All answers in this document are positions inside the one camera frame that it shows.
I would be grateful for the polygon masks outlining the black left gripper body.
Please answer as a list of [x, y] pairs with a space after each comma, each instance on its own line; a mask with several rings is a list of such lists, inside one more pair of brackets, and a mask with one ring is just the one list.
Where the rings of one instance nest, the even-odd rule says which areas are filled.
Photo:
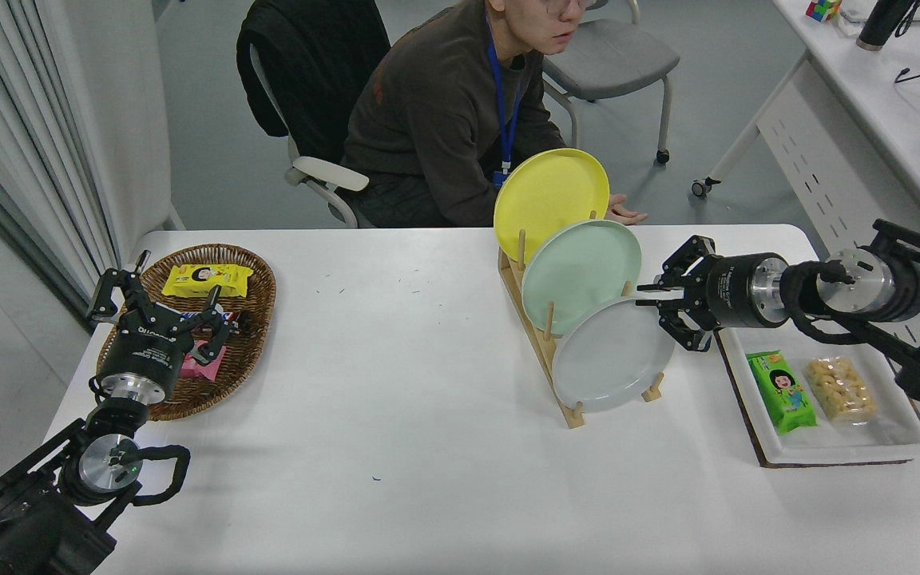
[[171, 394], [186, 354], [192, 349], [188, 331], [171, 325], [146, 327], [121, 318], [101, 367], [99, 388], [105, 394]]

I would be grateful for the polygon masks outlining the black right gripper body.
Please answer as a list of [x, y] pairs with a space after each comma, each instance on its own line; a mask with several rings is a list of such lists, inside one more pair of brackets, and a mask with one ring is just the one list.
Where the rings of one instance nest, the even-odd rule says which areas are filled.
[[757, 255], [705, 256], [700, 263], [704, 276], [705, 309], [700, 311], [700, 327], [715, 331], [724, 327], [756, 327], [757, 312], [751, 299]]

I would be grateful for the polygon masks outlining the person's hand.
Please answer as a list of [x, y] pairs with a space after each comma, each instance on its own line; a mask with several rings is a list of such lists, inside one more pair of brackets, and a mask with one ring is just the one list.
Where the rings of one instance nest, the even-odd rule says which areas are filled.
[[641, 224], [649, 218], [649, 214], [646, 212], [634, 211], [625, 206], [625, 201], [627, 200], [627, 194], [610, 194], [609, 207], [604, 218], [624, 226]]

